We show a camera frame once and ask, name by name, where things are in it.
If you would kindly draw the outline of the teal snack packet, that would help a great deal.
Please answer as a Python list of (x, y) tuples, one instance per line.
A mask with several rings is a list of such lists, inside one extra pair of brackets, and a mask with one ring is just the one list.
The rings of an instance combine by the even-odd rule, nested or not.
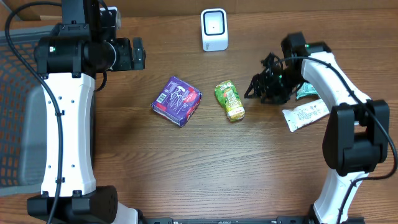
[(318, 92), (311, 83), (304, 82), (296, 92), (296, 99), (299, 100), (306, 96), (319, 96)]

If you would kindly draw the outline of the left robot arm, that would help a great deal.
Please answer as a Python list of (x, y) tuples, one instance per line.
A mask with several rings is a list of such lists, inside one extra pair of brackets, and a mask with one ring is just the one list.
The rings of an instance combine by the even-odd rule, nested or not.
[(93, 100), (98, 73), (142, 70), (142, 40), (117, 38), (119, 12), (103, 1), (63, 1), (56, 33), (34, 50), (47, 110), (47, 155), (40, 195), (27, 201), (47, 223), (140, 224), (140, 211), (123, 205), (112, 185), (93, 173)]

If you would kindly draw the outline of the green yellow snack packet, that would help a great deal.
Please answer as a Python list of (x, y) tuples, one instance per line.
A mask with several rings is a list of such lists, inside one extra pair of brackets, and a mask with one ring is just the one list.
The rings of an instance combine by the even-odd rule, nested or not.
[(215, 87), (215, 96), (231, 122), (244, 118), (245, 110), (242, 101), (231, 80), (226, 80), (217, 85)]

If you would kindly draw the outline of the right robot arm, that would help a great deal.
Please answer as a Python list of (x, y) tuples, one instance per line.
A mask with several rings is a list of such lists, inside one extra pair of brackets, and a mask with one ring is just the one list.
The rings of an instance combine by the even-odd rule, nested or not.
[(294, 90), (310, 83), (326, 104), (330, 115), (322, 143), (329, 167), (322, 192), (310, 206), (308, 215), (294, 223), (364, 223), (350, 218), (348, 209), (365, 180), (388, 179), (397, 170), (371, 176), (383, 163), (387, 151), (397, 159), (397, 149), (389, 135), (390, 109), (384, 100), (372, 100), (349, 80), (338, 66), (325, 42), (307, 43), (301, 32), (288, 34), (281, 42), (283, 58), (270, 53), (264, 70), (253, 76), (245, 98), (281, 105)]

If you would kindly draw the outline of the purple pad package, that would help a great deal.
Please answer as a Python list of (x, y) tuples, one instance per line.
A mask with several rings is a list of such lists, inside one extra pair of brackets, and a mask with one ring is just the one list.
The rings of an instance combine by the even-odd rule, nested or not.
[(152, 109), (179, 127), (186, 125), (201, 102), (202, 93), (187, 82), (171, 76)]

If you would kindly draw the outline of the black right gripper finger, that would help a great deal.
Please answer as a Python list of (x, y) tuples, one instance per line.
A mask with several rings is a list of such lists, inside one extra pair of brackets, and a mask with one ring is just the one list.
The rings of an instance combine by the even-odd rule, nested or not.
[(244, 98), (259, 98), (260, 102), (264, 103), (263, 94), (264, 91), (261, 89), (248, 88), (244, 94)]
[(260, 74), (254, 75), (248, 88), (263, 90), (262, 76)]

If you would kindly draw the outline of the white tube gold cap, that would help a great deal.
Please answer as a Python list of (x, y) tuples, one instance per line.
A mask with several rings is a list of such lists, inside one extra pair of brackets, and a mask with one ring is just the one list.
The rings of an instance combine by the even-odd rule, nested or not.
[(329, 109), (322, 99), (318, 99), (293, 110), (282, 110), (290, 132), (294, 132), (328, 115)]

